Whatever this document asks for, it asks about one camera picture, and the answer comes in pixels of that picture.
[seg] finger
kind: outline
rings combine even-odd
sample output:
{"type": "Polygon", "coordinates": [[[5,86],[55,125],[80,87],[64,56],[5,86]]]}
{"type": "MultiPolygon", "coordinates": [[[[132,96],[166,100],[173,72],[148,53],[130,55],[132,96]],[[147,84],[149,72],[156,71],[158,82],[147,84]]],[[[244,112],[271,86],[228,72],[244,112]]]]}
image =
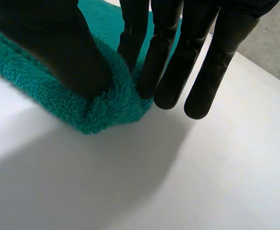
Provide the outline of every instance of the finger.
{"type": "Polygon", "coordinates": [[[167,63],[178,27],[183,0],[152,0],[154,35],[138,82],[143,99],[154,96],[167,63]]]}
{"type": "Polygon", "coordinates": [[[217,6],[185,0],[181,35],[154,96],[158,107],[176,105],[218,11],[217,6]]]}
{"type": "Polygon", "coordinates": [[[2,0],[0,7],[0,31],[8,39],[33,55],[64,86],[89,100],[110,88],[111,69],[77,2],[13,2],[11,7],[10,1],[6,5],[2,0]]]}
{"type": "Polygon", "coordinates": [[[202,119],[207,115],[238,46],[258,22],[259,18],[220,10],[210,48],[185,103],[189,117],[202,119]]]}
{"type": "Polygon", "coordinates": [[[117,52],[132,71],[147,32],[149,0],[120,0],[120,5],[125,23],[117,52]]]}

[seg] hand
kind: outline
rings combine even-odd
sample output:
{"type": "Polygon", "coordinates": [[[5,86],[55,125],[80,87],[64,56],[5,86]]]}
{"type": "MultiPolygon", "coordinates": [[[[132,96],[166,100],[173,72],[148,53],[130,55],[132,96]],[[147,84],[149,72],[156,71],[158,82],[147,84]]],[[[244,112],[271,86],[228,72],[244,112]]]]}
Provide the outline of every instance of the hand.
{"type": "MultiPolygon", "coordinates": [[[[210,48],[185,103],[185,113],[189,117],[206,116],[238,46],[255,28],[260,16],[278,1],[152,0],[155,28],[138,82],[140,96],[143,99],[154,97],[156,105],[162,109],[176,105],[217,17],[210,48]],[[164,72],[182,8],[181,35],[164,72]]],[[[149,1],[120,0],[120,3],[125,27],[118,52],[133,70],[146,35],[149,1]]]]}
{"type": "Polygon", "coordinates": [[[91,100],[112,83],[77,0],[0,0],[0,31],[91,100]]]}

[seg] black glove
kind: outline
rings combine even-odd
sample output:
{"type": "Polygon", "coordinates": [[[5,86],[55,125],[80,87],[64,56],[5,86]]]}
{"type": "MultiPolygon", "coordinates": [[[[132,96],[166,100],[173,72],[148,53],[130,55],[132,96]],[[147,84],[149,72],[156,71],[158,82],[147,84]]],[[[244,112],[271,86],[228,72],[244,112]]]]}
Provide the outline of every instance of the black glove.
{"type": "Polygon", "coordinates": [[[0,31],[67,88],[92,99],[108,90],[112,76],[77,4],[78,0],[0,0],[0,31]]]}
{"type": "MultiPolygon", "coordinates": [[[[217,17],[210,48],[185,103],[185,113],[189,117],[203,118],[238,46],[255,28],[260,16],[269,12],[278,1],[152,0],[155,28],[138,83],[140,96],[143,99],[154,97],[155,103],[162,109],[171,109],[176,105],[217,17]],[[182,8],[181,35],[164,72],[182,8]]],[[[118,52],[132,70],[146,35],[149,2],[120,0],[120,3],[125,28],[118,52]]]]}

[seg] green microfiber cloth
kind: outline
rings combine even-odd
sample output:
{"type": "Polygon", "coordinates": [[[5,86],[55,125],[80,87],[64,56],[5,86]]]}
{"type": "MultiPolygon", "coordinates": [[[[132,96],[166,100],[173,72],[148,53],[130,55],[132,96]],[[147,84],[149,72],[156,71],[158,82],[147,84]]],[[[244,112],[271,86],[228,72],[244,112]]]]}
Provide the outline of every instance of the green microfiber cloth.
{"type": "Polygon", "coordinates": [[[152,104],[152,100],[142,100],[136,91],[137,77],[153,34],[152,14],[139,62],[131,75],[115,51],[124,28],[121,9],[103,0],[80,0],[79,8],[113,72],[113,85],[107,93],[92,102],[86,101],[62,86],[42,64],[1,33],[0,75],[83,134],[140,120],[152,104]]]}

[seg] white surface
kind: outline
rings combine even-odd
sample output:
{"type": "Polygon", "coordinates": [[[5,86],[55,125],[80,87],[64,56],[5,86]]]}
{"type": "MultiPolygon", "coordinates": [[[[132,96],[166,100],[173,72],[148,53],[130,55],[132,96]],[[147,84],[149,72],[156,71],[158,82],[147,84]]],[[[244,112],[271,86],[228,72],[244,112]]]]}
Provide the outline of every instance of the white surface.
{"type": "Polygon", "coordinates": [[[237,54],[193,121],[199,68],[175,109],[91,137],[0,80],[0,230],[280,230],[280,81],[237,54]]]}

